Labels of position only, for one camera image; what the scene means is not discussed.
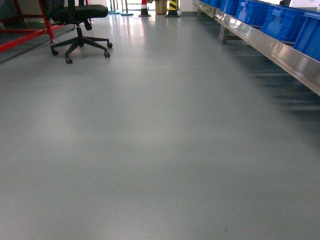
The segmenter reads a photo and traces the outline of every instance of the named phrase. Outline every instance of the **workbench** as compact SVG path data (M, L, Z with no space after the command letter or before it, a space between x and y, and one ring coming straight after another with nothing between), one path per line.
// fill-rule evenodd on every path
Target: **workbench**
M291 74L305 86L320 95L320 62L294 49L292 45L261 32L259 28L245 24L234 16L222 12L199 0L192 0L198 8L198 17L205 13L221 24L220 41L225 43L235 37L244 40L275 64Z

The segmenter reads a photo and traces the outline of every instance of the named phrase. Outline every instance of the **gray epoxy floor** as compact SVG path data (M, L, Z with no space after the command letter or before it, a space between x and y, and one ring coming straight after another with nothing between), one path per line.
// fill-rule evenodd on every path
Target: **gray epoxy floor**
M210 19L93 27L0 65L1 240L320 239L317 96Z

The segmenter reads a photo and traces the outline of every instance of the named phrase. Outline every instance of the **blue bin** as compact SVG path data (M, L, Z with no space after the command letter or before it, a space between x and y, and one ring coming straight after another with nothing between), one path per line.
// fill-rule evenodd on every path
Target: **blue bin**
M235 17L245 24L262 27L270 4L255 0L240 0Z
M211 2L209 2L209 5L215 8L220 8L221 0L212 0Z
M270 5L261 32L284 42L294 43L306 17L306 10Z
M306 20L293 48L320 61L320 13L306 12Z
M222 0L220 10L231 16L235 16L237 13L240 0Z

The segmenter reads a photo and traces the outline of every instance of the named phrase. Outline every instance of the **wall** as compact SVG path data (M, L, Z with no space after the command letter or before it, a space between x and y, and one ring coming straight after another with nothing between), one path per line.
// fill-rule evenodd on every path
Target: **wall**
M42 15L38 0L18 0L22 14Z
M197 12L192 0L180 0L180 10L181 12Z
M320 0L291 0L290 7L293 8L316 8Z
M107 0L89 0L90 4L100 4L103 6L107 6Z

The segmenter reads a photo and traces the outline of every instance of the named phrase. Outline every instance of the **black office chair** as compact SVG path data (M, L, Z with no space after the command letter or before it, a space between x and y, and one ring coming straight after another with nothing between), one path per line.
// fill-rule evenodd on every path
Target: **black office chair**
M96 48L104 50L104 57L109 58L108 49L96 42L106 41L107 47L112 48L112 43L107 38L97 38L83 36L80 24L84 23L85 28L89 31L92 29L88 19L90 18L105 18L108 15L108 8L102 5L84 5L84 0L79 0L79 6L75 6L75 0L68 0L68 6L65 7L65 0L41 0L47 18L58 22L59 25L73 24L76 25L78 37L54 44L51 46L51 51L54 56L58 55L55 48L70 45L70 48L65 52L65 61L67 64L72 64L72 59L69 55L77 47L83 47L84 44L89 44Z

